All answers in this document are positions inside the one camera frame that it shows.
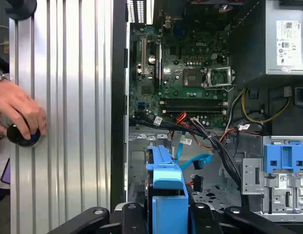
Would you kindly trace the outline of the person's hand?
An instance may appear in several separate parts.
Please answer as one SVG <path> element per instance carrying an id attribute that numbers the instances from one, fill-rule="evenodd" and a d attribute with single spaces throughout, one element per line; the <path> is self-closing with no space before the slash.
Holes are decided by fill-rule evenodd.
<path id="1" fill-rule="evenodd" d="M 17 126 L 25 139 L 40 131 L 46 134 L 46 112 L 27 93 L 15 83 L 0 81 L 0 115 L 9 118 Z M 7 129 L 0 122 L 0 134 L 6 135 Z"/>

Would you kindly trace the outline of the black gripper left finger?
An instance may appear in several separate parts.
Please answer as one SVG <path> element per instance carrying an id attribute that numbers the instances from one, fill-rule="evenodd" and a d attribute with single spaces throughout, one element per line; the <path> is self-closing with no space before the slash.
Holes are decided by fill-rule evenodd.
<path id="1" fill-rule="evenodd" d="M 121 203 L 112 213 L 92 207 L 50 231 L 51 234 L 146 234 L 143 207 Z"/>

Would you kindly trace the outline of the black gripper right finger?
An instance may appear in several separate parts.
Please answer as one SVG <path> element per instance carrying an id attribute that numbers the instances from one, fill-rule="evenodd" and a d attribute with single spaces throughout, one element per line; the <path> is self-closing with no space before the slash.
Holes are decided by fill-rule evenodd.
<path id="1" fill-rule="evenodd" d="M 205 203 L 191 204 L 192 234 L 294 234 L 295 232 L 241 207 L 215 216 Z"/>

